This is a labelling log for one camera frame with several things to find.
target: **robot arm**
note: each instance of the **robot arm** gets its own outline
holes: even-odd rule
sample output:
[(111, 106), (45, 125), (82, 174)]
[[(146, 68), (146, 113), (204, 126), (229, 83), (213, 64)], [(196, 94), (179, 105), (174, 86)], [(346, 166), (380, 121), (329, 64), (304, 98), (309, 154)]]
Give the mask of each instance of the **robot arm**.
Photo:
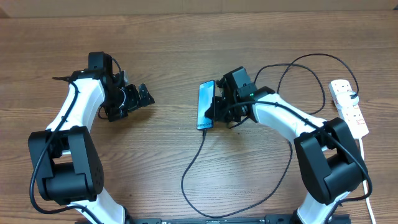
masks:
[[(100, 80), (82, 78), (74, 81), (74, 83), (78, 87), (80, 94), (78, 95), (77, 101), (68, 117), (68, 122), (65, 122), (60, 130), (69, 130), (73, 126), (86, 126), (90, 132), (97, 109), (105, 100), (105, 91)], [(69, 84), (67, 99), (65, 100), (59, 114), (54, 121), (47, 126), (47, 129), (51, 129), (51, 131), (55, 130), (61, 122), (62, 116), (69, 108), (74, 96), (75, 87)]]
[(242, 116), (248, 116), (294, 142), (302, 180), (308, 190), (304, 203), (294, 213), (294, 223), (324, 223), (333, 206), (364, 180), (360, 168), (344, 151), (337, 149), (334, 156), (325, 158), (323, 151), (334, 149), (335, 145), (317, 129), (278, 105), (296, 112), (332, 135), (366, 170), (349, 127), (342, 119), (326, 121), (316, 118), (286, 103), (268, 87), (257, 89), (243, 67), (227, 73), (216, 83), (222, 88), (223, 97), (215, 97), (214, 119), (240, 122)]
[[(326, 122), (325, 119), (316, 118), (306, 114), (286, 103), (286, 101), (284, 101), (277, 93), (263, 96), (262, 98), (259, 98), (258, 101), (275, 102), (280, 105), (287, 106), (318, 127), (322, 127), (323, 123)], [(256, 103), (252, 106), (252, 112), (254, 114), (254, 119), (258, 123), (277, 130), (279, 134), (290, 142), (293, 142), (294, 139), (299, 137), (302, 133), (311, 133), (315, 130), (313, 127), (306, 125), (302, 120), (292, 115), (292, 113), (289, 113), (280, 107)]]
[[(70, 77), (58, 78), (73, 82), (78, 95), (73, 108), (56, 137), (47, 148), (36, 176), (39, 193), (44, 200), (54, 200), (59, 205), (82, 205), (101, 223), (128, 224), (131, 219), (127, 210), (117, 204), (104, 188), (104, 174), (90, 130), (100, 106), (109, 121), (124, 118), (128, 112), (155, 103), (145, 84), (139, 92), (128, 84), (127, 74), (112, 74), (112, 58), (103, 52), (90, 53), (89, 68), (74, 71)], [(60, 124), (69, 109), (76, 91), (69, 84), (68, 96), (57, 117), (45, 131), (29, 136), (28, 145), (33, 166), (37, 165), (46, 140)], [(72, 162), (54, 163), (54, 158), (71, 156)], [(91, 223), (95, 221), (87, 212), (77, 209)]]

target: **wood grain surface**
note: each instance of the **wood grain surface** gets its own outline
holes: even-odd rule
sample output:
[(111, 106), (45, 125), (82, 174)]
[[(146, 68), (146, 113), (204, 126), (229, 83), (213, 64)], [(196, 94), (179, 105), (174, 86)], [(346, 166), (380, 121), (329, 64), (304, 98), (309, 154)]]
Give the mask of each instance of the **wood grain surface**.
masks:
[[(67, 95), (67, 76), (87, 67), (89, 52), (104, 51), (145, 83), (156, 104), (118, 122), (95, 118), (91, 137), (101, 158), (105, 187), (133, 217), (200, 218), (184, 200), (180, 178), (201, 142), (195, 128), (198, 86), (245, 66), (254, 78), (263, 66), (322, 52), (343, 59), (360, 86), (360, 105), (370, 134), (366, 163), (374, 183), (371, 203), (378, 223), (398, 219), (398, 12), (296, 12), (177, 16), (111, 16), (0, 20), (0, 223), (73, 223), (76, 211), (36, 212), (29, 201), (32, 164), (27, 138), (44, 130)], [(326, 57), (299, 61), (318, 73), (326, 106), (338, 113), (327, 84), (352, 82), (346, 69)], [(276, 89), (283, 68), (270, 68), (257, 85)], [(280, 94), (312, 112), (320, 88), (306, 70), (293, 68)], [(289, 159), (289, 147), (270, 128), (249, 121), (208, 132), (202, 154), (185, 179), (189, 199), (201, 211), (221, 215), (269, 194)], [(236, 217), (292, 213), (306, 194), (296, 155), (278, 191)], [(362, 186), (352, 196), (363, 194)], [(44, 208), (58, 208), (44, 202)], [(346, 203), (353, 223), (370, 223), (365, 202)]]

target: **power plug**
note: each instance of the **power plug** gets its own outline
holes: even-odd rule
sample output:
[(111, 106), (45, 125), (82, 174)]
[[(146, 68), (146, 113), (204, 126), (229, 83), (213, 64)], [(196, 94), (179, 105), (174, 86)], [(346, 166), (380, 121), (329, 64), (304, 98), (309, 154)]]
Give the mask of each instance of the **power plug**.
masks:
[(359, 108), (359, 96), (351, 98), (355, 94), (348, 80), (333, 80), (329, 84), (329, 90), (341, 119), (348, 124), (349, 130), (355, 139), (369, 134), (361, 109)]

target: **smartphone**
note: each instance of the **smartphone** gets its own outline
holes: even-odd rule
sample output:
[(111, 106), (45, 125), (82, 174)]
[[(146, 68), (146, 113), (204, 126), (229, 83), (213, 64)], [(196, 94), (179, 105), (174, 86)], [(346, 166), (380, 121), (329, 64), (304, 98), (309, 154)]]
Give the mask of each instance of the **smartphone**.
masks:
[(199, 99), (198, 99), (198, 122), (197, 129), (209, 129), (213, 127), (213, 118), (206, 117), (208, 110), (214, 115), (215, 110), (215, 91), (216, 82), (210, 80), (202, 83), (199, 86)]

